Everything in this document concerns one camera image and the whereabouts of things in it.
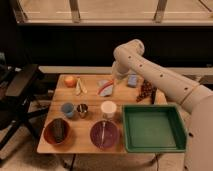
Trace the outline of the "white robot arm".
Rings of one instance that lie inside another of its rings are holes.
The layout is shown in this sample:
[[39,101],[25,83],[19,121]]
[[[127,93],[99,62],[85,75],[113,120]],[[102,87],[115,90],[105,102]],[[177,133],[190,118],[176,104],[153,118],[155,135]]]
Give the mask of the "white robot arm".
[[213,171],[213,90],[143,57],[139,39],[117,46],[113,51],[113,75],[123,79],[130,70],[163,91],[191,114],[184,171]]

